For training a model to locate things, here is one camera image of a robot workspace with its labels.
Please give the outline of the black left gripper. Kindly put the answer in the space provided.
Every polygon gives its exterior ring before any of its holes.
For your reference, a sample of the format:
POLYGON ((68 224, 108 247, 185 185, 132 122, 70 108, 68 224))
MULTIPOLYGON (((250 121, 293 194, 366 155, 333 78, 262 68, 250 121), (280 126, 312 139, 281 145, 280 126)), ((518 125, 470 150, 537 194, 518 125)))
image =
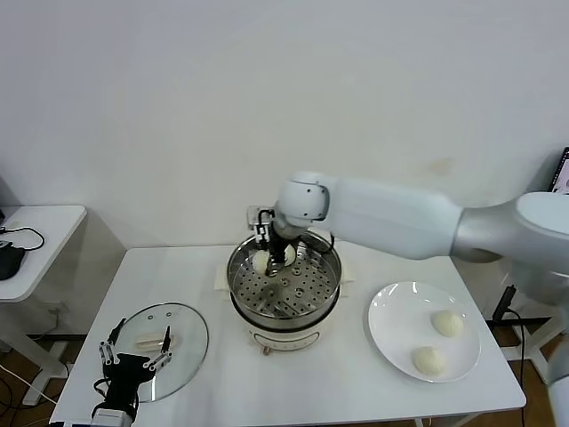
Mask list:
POLYGON ((99 344, 103 375, 108 381, 108 390, 102 403, 106 409, 137 409, 139 387, 154 378, 155 372, 152 370, 161 370, 172 358, 169 326, 155 358, 125 353, 116 355, 115 344, 123 326, 124 318, 111 330, 107 340, 99 344))

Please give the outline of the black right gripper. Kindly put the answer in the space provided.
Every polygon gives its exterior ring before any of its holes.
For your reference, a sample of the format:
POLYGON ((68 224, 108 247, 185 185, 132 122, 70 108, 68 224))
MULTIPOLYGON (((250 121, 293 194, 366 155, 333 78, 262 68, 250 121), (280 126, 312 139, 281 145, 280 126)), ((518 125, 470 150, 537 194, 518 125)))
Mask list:
POLYGON ((289 241, 285 238, 280 237, 274 229, 269 230, 268 237, 268 251, 274 262, 268 261, 265 275, 267 277, 274 277, 285 267, 285 253, 286 248, 289 246, 289 241))

